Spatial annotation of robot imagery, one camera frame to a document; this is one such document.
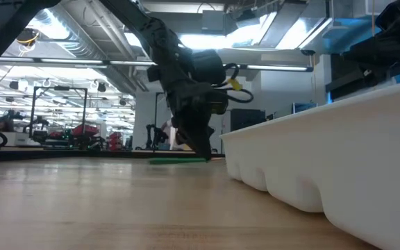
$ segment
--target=black support pole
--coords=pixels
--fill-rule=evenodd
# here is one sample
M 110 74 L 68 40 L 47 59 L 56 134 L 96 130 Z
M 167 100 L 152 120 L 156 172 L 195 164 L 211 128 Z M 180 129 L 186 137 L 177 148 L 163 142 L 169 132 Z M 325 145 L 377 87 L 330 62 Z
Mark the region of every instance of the black support pole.
M 85 126 L 85 123 L 86 123 L 86 102 L 87 102 L 87 100 L 88 100 L 88 89 L 87 88 L 85 88 L 85 89 L 83 89 L 84 90 L 84 104 L 83 104 L 83 122 L 82 122 L 82 125 L 83 125 L 83 135 L 85 135 L 85 132 L 86 132 L 86 126 Z
M 32 97 L 32 111 L 31 111 L 31 123 L 28 125 L 29 126 L 29 132 L 28 132 L 28 137 L 32 138 L 33 135 L 33 121 L 35 120 L 35 103 L 36 103 L 36 91 L 39 89 L 39 87 L 35 86 L 33 87 L 33 97 Z

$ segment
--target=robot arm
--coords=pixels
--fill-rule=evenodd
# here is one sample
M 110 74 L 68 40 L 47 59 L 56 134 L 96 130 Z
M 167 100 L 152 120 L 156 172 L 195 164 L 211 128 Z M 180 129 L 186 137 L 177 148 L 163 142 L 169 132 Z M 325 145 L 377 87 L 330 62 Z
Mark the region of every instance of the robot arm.
M 60 0 L 0 0 L 0 56 L 24 30 L 30 20 L 43 8 L 50 8 Z M 100 0 L 141 41 L 144 50 L 157 66 L 148 69 L 149 81 L 160 81 L 171 108 L 172 125 L 185 143 L 201 157 L 211 158 L 208 123 L 212 113 L 222 115 L 228 100 L 248 103 L 227 95 L 224 87 L 226 70 L 238 66 L 223 66 L 214 50 L 193 53 L 183 46 L 177 35 L 163 21 L 142 12 L 130 0 Z
M 160 19 L 146 15 L 129 0 L 100 0 L 140 40 L 142 47 L 157 66 L 148 69 L 149 81 L 160 81 L 173 117 L 172 125 L 178 129 L 186 143 L 201 157 L 211 158 L 208 123 L 211 114 L 223 114 L 228 105 L 222 87 L 226 70 L 238 66 L 223 66 L 214 50 L 193 53 L 183 46 L 177 35 Z

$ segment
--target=white plastic tray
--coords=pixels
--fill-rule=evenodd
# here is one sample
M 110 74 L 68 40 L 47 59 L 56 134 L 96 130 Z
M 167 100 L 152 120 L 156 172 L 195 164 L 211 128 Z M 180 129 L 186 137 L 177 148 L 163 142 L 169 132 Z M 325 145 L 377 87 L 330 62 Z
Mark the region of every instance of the white plastic tray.
M 232 178 L 400 250 L 400 85 L 222 139 Z

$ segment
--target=wooden table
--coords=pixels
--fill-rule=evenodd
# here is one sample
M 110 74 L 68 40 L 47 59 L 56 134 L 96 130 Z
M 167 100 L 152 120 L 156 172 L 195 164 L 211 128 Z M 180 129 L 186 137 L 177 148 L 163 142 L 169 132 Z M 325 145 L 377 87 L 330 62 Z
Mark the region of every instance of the wooden table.
M 375 249 L 224 164 L 0 162 L 0 249 Z

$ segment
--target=ceiling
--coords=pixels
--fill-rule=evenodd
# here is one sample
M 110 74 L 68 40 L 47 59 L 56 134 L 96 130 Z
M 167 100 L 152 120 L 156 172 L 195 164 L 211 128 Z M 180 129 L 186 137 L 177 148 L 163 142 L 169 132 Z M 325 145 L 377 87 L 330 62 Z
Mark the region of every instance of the ceiling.
M 148 0 L 138 3 L 148 15 L 163 20 L 178 34 L 183 44 L 193 49 L 198 46 L 198 49 L 205 49 L 207 44 L 207 47 L 217 49 L 224 63 L 309 66 L 309 57 L 304 56 L 297 48 L 312 49 L 318 53 L 337 53 L 347 49 L 354 41 L 367 38 L 369 34 L 364 32 L 365 27 L 371 25 L 367 11 L 355 8 L 358 2 L 354 0 L 335 1 L 333 5 L 329 5 L 326 0 L 212 0 L 208 3 L 195 0 Z M 259 24 L 237 28 L 236 19 L 243 10 L 251 8 Z M 229 26 L 233 29 L 228 35 L 203 34 L 205 20 L 202 12 L 213 9 L 227 13 L 225 19 L 231 19 Z M 334 22 L 329 22 L 329 17 L 334 17 Z M 342 28 L 333 32 L 337 26 Z M 98 0 L 63 0 L 58 6 L 40 12 L 29 27 L 42 33 L 35 46 L 26 51 L 18 42 L 13 42 L 4 56 L 150 60 L 136 37 Z M 0 81 L 0 105 L 31 105 L 31 97 L 17 97 L 15 102 L 7 102 L 4 95 L 31 96 L 33 86 L 44 83 L 52 87 L 68 85 L 87 88 L 90 97 L 98 98 L 90 101 L 88 106 L 95 109 L 105 108 L 102 112 L 93 110 L 88 119 L 113 121 L 109 123 L 109 127 L 116 129 L 123 125 L 133 126 L 134 122 L 132 117 L 121 117 L 117 114 L 116 108 L 121 108 L 122 111 L 127 109 L 128 114 L 133 114 L 133 95 L 136 92 L 162 91 L 159 83 L 148 82 L 145 67 L 62 67 L 27 67 L 21 63 L 15 66 L 0 65 L 0 80 L 3 78 Z M 240 75 L 246 77 L 247 81 L 252 81 L 257 73 L 242 70 Z M 11 81 L 21 81 L 28 87 L 11 90 Z M 99 83 L 106 84 L 106 92 L 97 91 Z M 39 101 L 44 106 L 40 109 L 51 113 L 57 122 L 62 124 L 62 120 L 81 116 L 80 112 L 73 112 L 73 108 L 81 107 L 83 102 L 80 99 L 61 104 L 72 112 L 56 115 L 50 112 L 53 108 L 47 106 L 57 105 L 52 101 L 51 95 L 75 97 L 77 93 L 49 90 L 49 96 Z M 119 107 L 121 98 L 128 100 L 126 106 Z

